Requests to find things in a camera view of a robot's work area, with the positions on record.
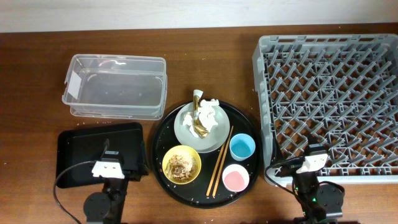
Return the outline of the grey plate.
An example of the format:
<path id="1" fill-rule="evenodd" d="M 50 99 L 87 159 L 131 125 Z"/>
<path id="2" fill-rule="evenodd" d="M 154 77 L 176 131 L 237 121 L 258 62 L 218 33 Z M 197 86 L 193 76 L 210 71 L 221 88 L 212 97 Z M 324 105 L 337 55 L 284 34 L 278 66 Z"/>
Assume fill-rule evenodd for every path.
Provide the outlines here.
<path id="1" fill-rule="evenodd" d="M 229 118 L 225 110 L 219 105 L 215 106 L 215 121 L 218 125 L 213 126 L 209 135 L 205 138 L 196 138 L 189 130 L 188 125 L 183 125 L 184 116 L 193 111 L 193 103 L 183 105 L 177 112 L 174 121 L 174 132 L 180 144 L 190 146 L 198 153 L 207 153 L 220 148 L 227 140 L 230 130 Z"/>

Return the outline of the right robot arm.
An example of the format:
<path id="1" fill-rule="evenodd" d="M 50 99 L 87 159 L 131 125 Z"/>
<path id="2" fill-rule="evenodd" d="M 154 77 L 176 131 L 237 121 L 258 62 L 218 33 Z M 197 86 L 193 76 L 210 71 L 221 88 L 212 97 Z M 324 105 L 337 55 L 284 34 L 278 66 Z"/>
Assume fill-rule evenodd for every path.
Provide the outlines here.
<path id="1" fill-rule="evenodd" d="M 321 143 L 310 142 L 305 154 L 272 166 L 281 177 L 292 178 L 289 191 L 302 208 L 303 216 L 294 223 L 336 223 L 343 216 L 345 189 L 330 181 L 319 181 L 317 171 L 324 168 L 328 153 Z"/>

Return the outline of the blue cup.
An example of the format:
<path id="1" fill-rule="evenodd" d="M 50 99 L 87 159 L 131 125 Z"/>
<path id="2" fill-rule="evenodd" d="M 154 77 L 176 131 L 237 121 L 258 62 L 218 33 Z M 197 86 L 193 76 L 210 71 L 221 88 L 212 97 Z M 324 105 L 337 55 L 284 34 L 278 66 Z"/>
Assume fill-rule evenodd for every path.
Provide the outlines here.
<path id="1" fill-rule="evenodd" d="M 234 160 L 243 161 L 254 154 L 256 143 L 248 134 L 236 134 L 229 142 L 229 150 Z"/>

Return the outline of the food scraps and rice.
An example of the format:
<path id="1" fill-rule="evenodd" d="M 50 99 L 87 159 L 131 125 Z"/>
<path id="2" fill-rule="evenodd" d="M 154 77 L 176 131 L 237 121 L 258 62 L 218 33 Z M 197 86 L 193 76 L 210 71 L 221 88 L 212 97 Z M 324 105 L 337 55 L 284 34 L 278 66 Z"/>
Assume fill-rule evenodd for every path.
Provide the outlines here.
<path id="1" fill-rule="evenodd" d="M 197 172 L 198 164 L 190 154 L 174 154 L 165 168 L 166 176 L 180 184 L 192 180 Z"/>

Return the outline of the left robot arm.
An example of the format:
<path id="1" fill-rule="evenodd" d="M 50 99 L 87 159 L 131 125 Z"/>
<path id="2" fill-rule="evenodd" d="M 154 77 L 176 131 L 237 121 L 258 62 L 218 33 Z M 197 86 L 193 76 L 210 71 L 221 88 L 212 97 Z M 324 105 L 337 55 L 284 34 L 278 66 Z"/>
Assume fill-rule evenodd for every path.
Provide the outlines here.
<path id="1" fill-rule="evenodd" d="M 114 151 L 109 139 L 105 140 L 104 151 L 91 172 L 93 177 L 103 179 L 104 185 L 85 200 L 86 222 L 121 223 L 128 184 L 149 174 L 144 143 Z"/>

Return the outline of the white tissue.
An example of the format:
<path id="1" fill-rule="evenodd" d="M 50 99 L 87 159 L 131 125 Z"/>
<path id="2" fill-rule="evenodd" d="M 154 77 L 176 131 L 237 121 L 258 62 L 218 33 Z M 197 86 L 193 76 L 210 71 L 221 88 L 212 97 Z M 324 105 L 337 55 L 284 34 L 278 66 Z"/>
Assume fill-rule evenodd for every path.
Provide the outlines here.
<path id="1" fill-rule="evenodd" d="M 194 90 L 193 91 L 193 96 L 198 95 L 201 100 L 200 100 L 200 105 L 198 108 L 199 112 L 199 120 L 201 121 L 202 125 L 209 131 L 211 132 L 211 129 L 213 126 L 217 126 L 218 123 L 215 120 L 215 107 L 219 106 L 220 103 L 216 99 L 211 99 L 210 101 L 204 100 L 202 98 L 203 96 L 203 91 L 201 90 Z M 188 126 L 189 131 L 195 138 L 200 138 L 198 134 L 194 131 L 193 129 L 193 111 L 192 112 L 186 112 L 183 117 L 183 126 Z"/>

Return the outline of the pink cup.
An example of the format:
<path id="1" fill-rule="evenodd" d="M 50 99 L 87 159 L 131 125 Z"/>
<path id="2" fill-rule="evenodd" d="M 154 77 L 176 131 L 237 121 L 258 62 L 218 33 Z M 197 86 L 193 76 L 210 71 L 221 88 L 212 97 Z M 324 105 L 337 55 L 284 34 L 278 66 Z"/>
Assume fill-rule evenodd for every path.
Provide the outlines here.
<path id="1" fill-rule="evenodd" d="M 249 185 L 249 173 L 239 164 L 227 166 L 222 173 L 222 181 L 230 192 L 241 192 Z"/>

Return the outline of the gold foil wrapper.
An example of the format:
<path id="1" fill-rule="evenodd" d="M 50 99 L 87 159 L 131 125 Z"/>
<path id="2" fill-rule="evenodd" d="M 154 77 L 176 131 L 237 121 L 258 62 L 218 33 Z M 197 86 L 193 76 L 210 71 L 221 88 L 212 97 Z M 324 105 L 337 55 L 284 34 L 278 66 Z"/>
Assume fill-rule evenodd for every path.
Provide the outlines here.
<path id="1" fill-rule="evenodd" d="M 201 98 L 198 95 L 193 97 L 193 129 L 198 134 L 200 138 L 205 138 L 209 135 L 209 131 L 202 125 L 199 120 L 198 108 L 200 105 Z"/>

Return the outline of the wooden chopstick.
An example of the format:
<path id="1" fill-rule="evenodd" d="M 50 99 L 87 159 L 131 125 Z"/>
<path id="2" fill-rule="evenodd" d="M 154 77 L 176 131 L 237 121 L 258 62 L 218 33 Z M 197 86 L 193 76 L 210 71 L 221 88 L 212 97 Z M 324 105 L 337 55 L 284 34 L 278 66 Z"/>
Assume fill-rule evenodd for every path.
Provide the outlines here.
<path id="1" fill-rule="evenodd" d="M 221 162 L 220 162 L 220 164 L 218 166 L 219 169 L 218 169 L 218 172 L 217 172 L 217 178 L 216 178 L 215 186 L 214 186 L 214 189 L 213 189 L 213 192 L 212 192 L 213 198 L 216 197 L 216 193 L 217 193 L 218 185 L 219 185 L 219 182 L 220 182 L 220 179 L 221 179 L 221 173 L 222 173 L 222 170 L 223 170 L 223 166 L 224 166 L 224 162 L 225 162 L 225 159 L 226 159 L 229 142 L 230 142 L 231 137 L 232 137 L 233 129 L 234 129 L 234 126 L 231 127 L 230 132 L 229 132 L 229 136 L 228 136 L 228 138 L 227 138 L 227 140 L 226 140 L 226 142 L 224 143 L 224 146 L 223 146 L 222 158 L 221 158 Z"/>
<path id="2" fill-rule="evenodd" d="M 214 179 L 215 179 L 215 175 L 217 174 L 218 166 L 219 166 L 219 163 L 220 163 L 220 160 L 221 160 L 221 156 L 223 154 L 223 150 L 224 150 L 225 144 L 226 143 L 224 142 L 222 147 L 221 147 L 221 149 L 220 149 L 220 152 L 218 154 L 218 158 L 217 158 L 217 161 L 216 161 L 216 164 L 215 164 L 215 168 L 213 170 L 213 173 L 212 173 L 212 176 L 211 176 L 211 179 L 210 179 L 210 183 L 209 183 L 208 189 L 206 191 L 206 196 L 207 197 L 210 195 L 210 191 L 211 191 Z"/>

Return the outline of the yellow bowl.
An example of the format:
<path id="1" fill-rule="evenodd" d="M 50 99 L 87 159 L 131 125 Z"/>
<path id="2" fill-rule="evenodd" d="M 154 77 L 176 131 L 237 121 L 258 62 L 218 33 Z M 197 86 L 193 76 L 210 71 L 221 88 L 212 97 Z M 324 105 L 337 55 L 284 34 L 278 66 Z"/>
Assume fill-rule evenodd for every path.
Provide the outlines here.
<path id="1" fill-rule="evenodd" d="M 186 182 L 186 183 L 180 184 L 180 183 L 178 183 L 178 182 L 175 182 L 175 181 L 170 180 L 170 179 L 166 176 L 166 174 L 165 174 L 166 165 L 167 165 L 169 159 L 170 159 L 174 154 L 190 154 L 190 155 L 192 155 L 192 156 L 195 158 L 195 160 L 196 160 L 196 162 L 197 162 L 197 164 L 198 164 L 198 172 L 197 172 L 196 176 L 194 176 L 194 178 L 193 178 L 192 180 L 190 180 L 190 181 L 188 181 L 188 182 Z M 171 148 L 170 150 L 168 150 L 168 151 L 165 153 L 165 156 L 164 156 L 164 158 L 163 158 L 163 160 L 162 160 L 162 172 L 164 173 L 165 177 L 166 177 L 169 181 L 171 181 L 171 182 L 173 182 L 173 183 L 175 183 L 175 184 L 178 184 L 178 185 L 184 185 L 184 184 L 188 184 L 188 183 L 190 183 L 190 182 L 193 182 L 193 181 L 198 177 L 200 171 L 201 171 L 201 158 L 200 158 L 200 155 L 199 155 L 199 153 L 196 152 L 196 150 L 194 150 L 194 149 L 193 149 L 192 147 L 190 147 L 190 146 L 184 146 L 184 145 L 175 146 L 175 147 Z"/>

